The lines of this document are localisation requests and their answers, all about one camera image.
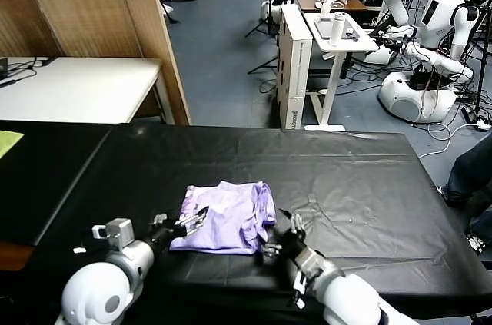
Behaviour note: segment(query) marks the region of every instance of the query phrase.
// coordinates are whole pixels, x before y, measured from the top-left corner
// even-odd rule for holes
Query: light stand
[[[253,29],[251,29],[246,35],[245,35],[245,38],[249,37],[249,35],[253,32],[260,32],[260,33],[263,33],[264,35],[270,35],[271,37],[274,37],[275,36],[275,33],[273,33],[273,25],[274,25],[274,22],[271,18],[271,3],[272,3],[272,0],[268,0],[268,17],[266,19],[260,19],[260,22],[258,23],[258,25],[256,25]],[[263,24],[267,24],[268,25],[268,30],[265,32],[265,31],[262,31],[261,29],[259,29]]]
[[[461,111],[468,124],[476,124],[480,120],[480,96],[482,95],[482,86],[484,84],[485,68],[487,66],[487,56],[489,47],[490,23],[492,21],[492,8],[490,4],[492,0],[488,0],[485,6],[479,7],[480,15],[477,24],[474,26],[471,37],[477,32],[478,27],[485,22],[485,40],[482,47],[482,59],[480,60],[480,75],[478,77],[477,98],[475,99],[475,107],[464,106]]]
[[[270,0],[270,5],[268,6],[268,18],[271,19],[271,0]],[[270,34],[270,25],[268,25],[268,34]],[[257,70],[259,69],[262,69],[262,68],[276,68],[277,65],[271,65],[272,62],[274,62],[275,60],[278,59],[278,56],[275,56],[274,58],[271,58],[270,60],[264,62],[263,64],[257,66],[256,68],[254,69],[251,69],[250,71],[248,71],[248,74],[254,74]]]

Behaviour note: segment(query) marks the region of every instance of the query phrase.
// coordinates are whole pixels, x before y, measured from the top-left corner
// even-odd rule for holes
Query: purple cloth
[[[268,239],[265,225],[275,224],[274,199],[266,183],[217,187],[189,186],[181,217],[209,207],[203,226],[190,237],[177,238],[170,250],[197,250],[210,254],[253,254]]]

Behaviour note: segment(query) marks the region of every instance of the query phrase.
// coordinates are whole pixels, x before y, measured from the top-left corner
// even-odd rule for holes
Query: black tablecloth
[[[71,251],[90,242],[93,224],[130,217],[143,234],[156,213],[178,213],[188,185],[221,180],[267,182],[276,207],[303,217],[308,244],[409,316],[474,313],[492,304],[488,272],[403,135],[136,124],[107,137],[38,245],[20,291],[59,300],[79,267],[104,258],[104,249]],[[288,222],[278,217],[283,230]],[[292,269],[260,257],[168,253],[148,275],[138,305],[295,312],[285,305]],[[303,315],[310,311],[321,308],[309,303]]]
[[[24,137],[0,158],[0,240],[36,245],[110,125],[0,121]]]

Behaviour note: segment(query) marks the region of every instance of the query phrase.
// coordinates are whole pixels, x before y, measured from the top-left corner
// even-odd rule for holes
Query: white table
[[[338,82],[340,81],[341,67],[344,62],[345,57],[348,52],[372,52],[377,50],[376,43],[371,37],[360,27],[360,25],[351,17],[349,14],[347,16],[347,23],[359,34],[359,39],[353,41],[351,39],[342,39],[341,43],[337,46],[330,45],[330,41],[323,39],[314,24],[314,20],[319,18],[321,14],[319,13],[306,13],[304,14],[304,19],[307,22],[307,26],[311,31],[314,39],[316,40],[320,50],[323,52],[330,52],[334,54],[334,63],[331,67],[330,79],[328,81],[328,86],[326,88],[326,95],[324,97],[323,105],[321,106],[319,95],[316,92],[311,92],[309,97],[313,103],[314,112],[316,113],[317,122],[320,125],[316,129],[322,130],[343,130],[340,126],[328,125],[328,118],[330,117],[331,107],[333,106],[333,100],[335,93],[337,92]]]
[[[14,63],[33,58],[8,58]],[[174,124],[161,80],[161,62],[147,58],[56,58],[37,74],[0,88],[0,119],[75,123],[128,123],[149,91],[158,101],[161,118]],[[0,81],[32,74],[26,70]]]

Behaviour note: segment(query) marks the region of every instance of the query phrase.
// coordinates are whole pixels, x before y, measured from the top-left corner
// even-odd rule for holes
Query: sneaker
[[[449,207],[463,207],[467,202],[466,201],[451,201],[446,199],[443,193],[443,188],[442,187],[436,187],[437,191],[439,192],[440,196],[443,198],[444,202],[446,202],[446,205]]]
[[[474,249],[475,253],[481,254],[484,251],[486,243],[472,232],[467,234],[467,240],[471,247]]]

